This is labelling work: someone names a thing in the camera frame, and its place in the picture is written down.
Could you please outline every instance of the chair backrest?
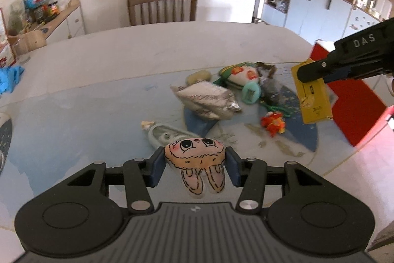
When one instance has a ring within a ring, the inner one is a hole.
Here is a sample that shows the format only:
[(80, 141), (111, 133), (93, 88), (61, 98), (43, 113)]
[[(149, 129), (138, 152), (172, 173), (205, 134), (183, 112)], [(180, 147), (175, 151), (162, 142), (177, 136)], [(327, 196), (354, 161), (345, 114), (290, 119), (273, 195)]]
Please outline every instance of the chair backrest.
[(195, 21), (197, 0), (127, 0), (130, 25)]

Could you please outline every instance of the cardboard box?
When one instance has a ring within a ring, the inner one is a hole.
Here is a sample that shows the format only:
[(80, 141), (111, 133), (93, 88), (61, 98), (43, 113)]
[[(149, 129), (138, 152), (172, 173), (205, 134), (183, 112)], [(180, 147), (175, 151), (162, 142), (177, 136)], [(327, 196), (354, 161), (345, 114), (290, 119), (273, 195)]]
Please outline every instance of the cardboard box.
[(308, 59), (304, 63), (292, 67), (302, 120), (305, 124), (314, 124), (319, 121), (332, 119), (331, 104), (323, 79), (320, 78), (308, 83), (302, 83), (298, 80), (297, 72), (299, 68), (312, 62), (312, 59)]

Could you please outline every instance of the cabinet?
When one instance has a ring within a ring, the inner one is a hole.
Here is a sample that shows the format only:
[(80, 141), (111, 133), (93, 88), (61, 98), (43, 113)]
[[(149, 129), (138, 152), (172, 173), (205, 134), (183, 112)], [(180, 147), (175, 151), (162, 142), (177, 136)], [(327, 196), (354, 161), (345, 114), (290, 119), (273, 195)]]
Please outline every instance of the cabinet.
[(67, 20), (64, 20), (47, 38), (47, 44), (60, 42), (68, 39), (70, 31), (68, 30)]
[(326, 0), (326, 16), (318, 39), (335, 42), (342, 38), (352, 5), (344, 0)]
[(63, 22), (48, 36), (47, 44), (60, 42), (73, 37), (85, 35), (81, 8), (77, 7)]
[(360, 8), (353, 8), (350, 12), (349, 21), (347, 22), (343, 37), (353, 35), (378, 23), (380, 23), (379, 20), (368, 15)]
[(308, 7), (308, 0), (290, 0), (284, 26), (299, 35)]
[(327, 0), (309, 0), (307, 15), (299, 33), (308, 43), (314, 44), (319, 39), (319, 34), (326, 18), (326, 3)]
[(284, 27), (286, 14), (268, 4), (264, 4), (261, 20), (272, 26)]
[(290, 0), (285, 27), (314, 44), (342, 38), (352, 5), (344, 0)]
[(75, 37), (76, 33), (83, 26), (81, 8), (78, 7), (67, 17), (67, 25), (70, 30), (71, 37)]

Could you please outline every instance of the red decoration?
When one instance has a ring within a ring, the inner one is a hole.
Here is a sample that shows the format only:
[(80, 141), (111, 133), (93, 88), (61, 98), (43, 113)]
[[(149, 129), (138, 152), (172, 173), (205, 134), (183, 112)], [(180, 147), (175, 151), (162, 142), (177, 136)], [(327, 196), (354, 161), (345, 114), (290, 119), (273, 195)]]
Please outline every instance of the red decoration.
[(247, 77), (248, 77), (250, 80), (255, 80), (255, 79), (257, 78), (257, 75), (256, 75), (256, 73), (255, 73), (253, 70), (247, 71), (247, 72), (246, 72), (246, 75), (247, 75)]
[(286, 123), (283, 120), (283, 114), (281, 112), (269, 112), (267, 115), (261, 118), (261, 126), (265, 127), (271, 134), (271, 137), (275, 137), (277, 133), (284, 133)]
[(232, 71), (231, 71), (231, 74), (233, 74), (233, 75), (236, 75), (236, 74), (239, 74), (240, 72), (243, 72), (244, 71), (244, 68), (243, 67), (234, 67), (233, 69), (232, 69)]

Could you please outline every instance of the cartoon face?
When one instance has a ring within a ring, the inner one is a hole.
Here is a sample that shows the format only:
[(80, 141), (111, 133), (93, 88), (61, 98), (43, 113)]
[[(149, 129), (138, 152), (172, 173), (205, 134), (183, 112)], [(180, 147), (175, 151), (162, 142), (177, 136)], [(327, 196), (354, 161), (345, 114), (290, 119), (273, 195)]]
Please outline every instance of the cartoon face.
[(165, 157), (181, 169), (183, 182), (190, 192), (202, 193), (202, 171), (216, 192), (223, 190), (225, 149), (222, 143), (210, 138), (188, 138), (167, 145)]

